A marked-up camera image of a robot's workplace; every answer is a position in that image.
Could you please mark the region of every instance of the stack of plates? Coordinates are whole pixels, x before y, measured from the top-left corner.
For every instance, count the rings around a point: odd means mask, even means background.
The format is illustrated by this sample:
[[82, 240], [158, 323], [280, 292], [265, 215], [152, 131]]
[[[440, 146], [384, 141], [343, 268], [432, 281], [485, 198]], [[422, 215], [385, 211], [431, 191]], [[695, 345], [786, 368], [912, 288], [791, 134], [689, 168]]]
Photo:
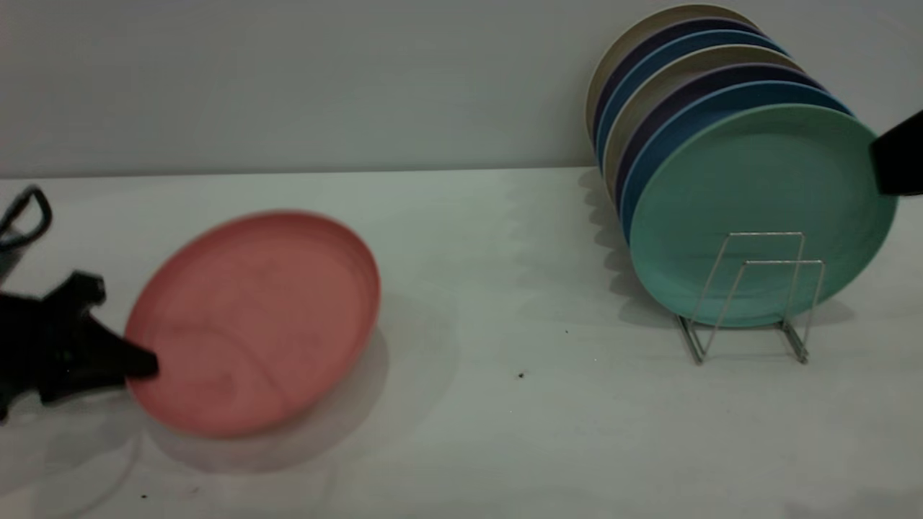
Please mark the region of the stack of plates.
[[[872, 260], [896, 198], [878, 192], [875, 134], [749, 19], [676, 6], [629, 29], [596, 69], [586, 125], [641, 282], [691, 317], [733, 232], [803, 232], [825, 260], [821, 300]], [[793, 260], [793, 236], [736, 238], [697, 320], [714, 323], [742, 260]], [[781, 319], [792, 266], [751, 269], [727, 326]], [[809, 309], [818, 272], [799, 275], [791, 311]]]

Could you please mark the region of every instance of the blue plate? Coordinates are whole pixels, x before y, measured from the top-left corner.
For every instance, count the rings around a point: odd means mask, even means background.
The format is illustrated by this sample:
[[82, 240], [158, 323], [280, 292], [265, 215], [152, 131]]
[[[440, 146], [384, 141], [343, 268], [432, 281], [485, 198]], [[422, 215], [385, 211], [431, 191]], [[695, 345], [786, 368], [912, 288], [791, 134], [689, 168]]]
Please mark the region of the blue plate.
[[758, 81], [717, 91], [687, 106], [666, 122], [644, 145], [631, 166], [619, 204], [625, 239], [631, 241], [631, 220], [648, 181], [671, 153], [700, 131], [731, 115], [771, 104], [810, 104], [851, 115], [829, 93], [789, 81]]
[[769, 64], [726, 66], [699, 76], [679, 87], [655, 106], [631, 134], [617, 169], [615, 197], [613, 198], [616, 211], [622, 200], [625, 179], [628, 177], [631, 165], [634, 164], [647, 141], [666, 121], [670, 120], [670, 117], [711, 93], [754, 81], [790, 81], [825, 90], [820, 83], [808, 77], [804, 72], [787, 66]]
[[625, 106], [631, 94], [633, 94], [644, 81], [654, 75], [662, 67], [669, 65], [674, 60], [686, 54], [691, 54], [708, 47], [735, 44], [755, 45], [785, 54], [784, 50], [768, 38], [743, 30], [707, 30], [706, 32], [697, 32], [674, 40], [657, 49], [631, 69], [625, 79], [616, 86], [610, 97], [600, 98], [600, 103], [605, 102], [605, 108], [603, 109], [603, 115], [600, 117], [599, 125], [596, 127], [596, 159], [599, 163], [603, 163], [605, 142], [609, 138], [609, 131], [612, 129], [612, 123], [615, 122], [618, 113], [621, 111], [622, 107]]
[[[695, 18], [675, 23], [659, 30], [651, 35], [650, 38], [631, 49], [625, 58], [618, 63], [616, 69], [612, 71], [612, 75], [605, 80], [603, 89], [599, 94], [599, 99], [609, 99], [609, 96], [612, 95], [612, 92], [616, 89], [618, 84], [622, 82], [622, 79], [624, 79], [625, 76], [627, 76], [628, 73], [650, 53], [683, 36], [689, 36], [690, 34], [705, 32], [707, 30], [743, 30], [744, 32], [763, 36], [763, 33], [755, 27], [730, 18]], [[603, 116], [603, 108], [605, 108], [603, 103], [598, 103], [595, 107], [595, 114], [593, 116], [594, 139], [598, 131], [599, 119]]]

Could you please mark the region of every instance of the dish rack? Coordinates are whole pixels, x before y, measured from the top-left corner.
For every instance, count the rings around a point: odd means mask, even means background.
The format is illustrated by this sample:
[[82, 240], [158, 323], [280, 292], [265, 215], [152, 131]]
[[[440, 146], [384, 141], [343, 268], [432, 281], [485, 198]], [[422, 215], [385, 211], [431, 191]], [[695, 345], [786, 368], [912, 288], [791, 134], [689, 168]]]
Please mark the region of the dish rack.
[[[696, 332], [696, 325], [698, 324], [696, 318], [699, 316], [699, 309], [701, 308], [702, 302], [705, 300], [705, 297], [708, 295], [708, 292], [712, 287], [714, 275], [718, 271], [718, 267], [721, 265], [721, 261], [725, 257], [725, 251], [727, 250], [728, 242], [730, 242], [732, 238], [765, 238], [779, 236], [791, 236], [798, 238], [798, 251], [795, 258], [792, 260], [745, 259], [740, 264], [740, 269], [737, 270], [737, 276], [734, 279], [734, 283], [731, 285], [731, 291], [728, 293], [727, 298], [725, 299], [721, 313], [718, 315], [718, 320], [712, 327], [712, 332], [709, 334], [708, 341], [705, 343], [705, 345], [702, 345], [699, 334]], [[681, 315], [674, 314], [679, 323], [679, 329], [682, 331], [686, 347], [689, 349], [689, 354], [692, 355], [692, 360], [696, 363], [696, 365], [701, 366], [705, 362], [705, 359], [708, 356], [708, 351], [714, 342], [714, 336], [717, 335], [718, 330], [721, 329], [721, 324], [724, 322], [725, 315], [727, 314], [728, 309], [731, 307], [731, 304], [734, 301], [734, 296], [737, 293], [737, 287], [740, 285], [740, 280], [743, 279], [744, 273], [747, 271], [747, 269], [779, 265], [792, 265], [793, 272], [792, 281], [790, 282], [788, 288], [788, 299], [785, 302], [785, 310], [783, 311], [781, 320], [776, 322], [774, 327], [782, 331], [786, 340], [791, 345], [792, 351], [795, 353], [795, 358], [797, 358], [798, 362], [801, 364], [808, 364], [808, 349], [806, 344], [808, 343], [811, 322], [814, 318], [814, 309], [817, 307], [818, 299], [821, 296], [821, 289], [823, 288], [823, 277], [827, 270], [827, 264], [823, 259], [804, 259], [805, 240], [805, 234], [802, 232], [728, 233], [725, 236], [721, 247], [718, 249], [718, 254], [715, 256], [714, 264], [712, 265], [712, 271], [709, 273], [708, 279], [705, 281], [705, 286], [701, 290], [699, 301], [696, 303], [691, 317], [686, 318]], [[792, 299], [795, 295], [795, 289], [797, 288], [798, 283], [798, 275], [802, 266], [817, 266], [819, 268], [819, 272], [817, 275], [817, 283], [814, 288], [814, 297], [808, 312], [808, 320], [805, 323], [805, 330], [804, 333], [799, 337], [795, 325], [791, 322], [789, 310], [792, 306]]]

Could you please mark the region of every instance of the beige plate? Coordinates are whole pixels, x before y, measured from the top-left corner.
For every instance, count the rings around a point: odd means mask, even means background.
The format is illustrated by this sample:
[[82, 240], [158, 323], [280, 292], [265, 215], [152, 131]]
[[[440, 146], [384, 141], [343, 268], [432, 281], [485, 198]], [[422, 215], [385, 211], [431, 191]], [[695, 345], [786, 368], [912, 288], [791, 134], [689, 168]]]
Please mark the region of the beige plate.
[[603, 177], [609, 198], [612, 199], [616, 188], [618, 165], [631, 136], [647, 115], [668, 95], [687, 82], [717, 68], [762, 63], [787, 66], [804, 72], [788, 56], [770, 49], [753, 45], [722, 45], [685, 55], [644, 81], [618, 113], [612, 123], [609, 139], [605, 142]]
[[631, 49], [659, 30], [693, 18], [731, 18], [748, 23], [758, 29], [756, 24], [737, 11], [707, 4], [670, 7], [636, 23], [609, 47], [603, 59], [599, 61], [599, 65], [596, 66], [596, 72], [593, 74], [593, 80], [590, 81], [590, 90], [586, 96], [585, 119], [586, 130], [589, 135], [593, 134], [593, 115], [596, 112], [596, 104], [599, 102], [599, 94], [603, 90], [605, 81], [615, 72], [618, 63], [631, 52]]

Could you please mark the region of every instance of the pink plate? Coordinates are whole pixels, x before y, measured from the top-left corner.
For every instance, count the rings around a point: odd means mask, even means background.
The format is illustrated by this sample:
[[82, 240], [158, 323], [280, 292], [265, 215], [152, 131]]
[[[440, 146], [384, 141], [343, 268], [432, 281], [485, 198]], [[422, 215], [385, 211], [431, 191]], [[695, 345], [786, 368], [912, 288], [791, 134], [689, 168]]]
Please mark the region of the pink plate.
[[154, 351], [161, 371], [128, 386], [155, 419], [199, 436], [276, 425], [346, 375], [380, 300], [375, 258], [339, 223], [296, 211], [225, 223], [138, 298], [126, 338]]

